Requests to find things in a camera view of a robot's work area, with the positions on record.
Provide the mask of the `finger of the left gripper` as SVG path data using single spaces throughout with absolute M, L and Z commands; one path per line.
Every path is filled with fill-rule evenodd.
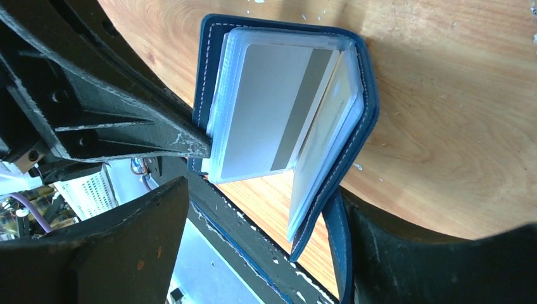
M 97 1 L 1 2 L 1 159 L 206 157 L 211 141 Z

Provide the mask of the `dark blue card holder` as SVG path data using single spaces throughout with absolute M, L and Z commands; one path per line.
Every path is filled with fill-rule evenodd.
M 337 27 L 222 14 L 201 23 L 193 123 L 211 140 L 190 171 L 223 184 L 293 172 L 287 240 L 296 261 L 323 217 L 339 300 L 353 301 L 339 185 L 380 102 L 365 40 Z

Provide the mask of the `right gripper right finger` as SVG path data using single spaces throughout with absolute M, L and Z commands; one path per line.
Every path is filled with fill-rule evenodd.
M 535 303 L 536 224 L 476 240 L 426 229 L 341 191 L 344 303 Z

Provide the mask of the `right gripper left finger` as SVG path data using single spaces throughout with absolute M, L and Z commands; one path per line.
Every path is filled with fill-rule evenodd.
M 189 209 L 178 177 L 39 239 L 1 243 L 2 303 L 165 303 Z

